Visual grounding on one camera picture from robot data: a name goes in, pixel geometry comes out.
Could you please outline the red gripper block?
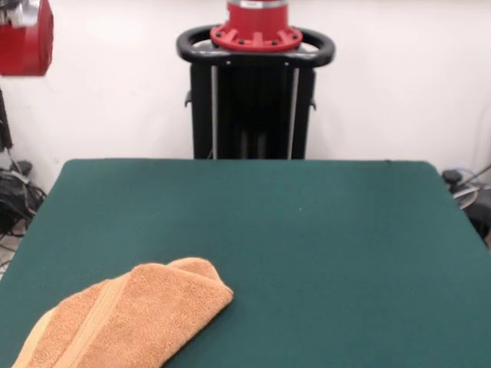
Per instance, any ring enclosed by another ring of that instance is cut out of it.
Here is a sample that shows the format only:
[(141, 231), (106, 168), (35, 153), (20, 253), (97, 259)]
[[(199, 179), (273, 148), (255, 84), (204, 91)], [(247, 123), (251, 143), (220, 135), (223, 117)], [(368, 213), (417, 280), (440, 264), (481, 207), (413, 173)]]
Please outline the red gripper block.
[[(42, 77), (52, 61), (54, 16), (49, 1), (1, 2), (1, 75)], [(1, 150), (13, 147), (0, 90)]]

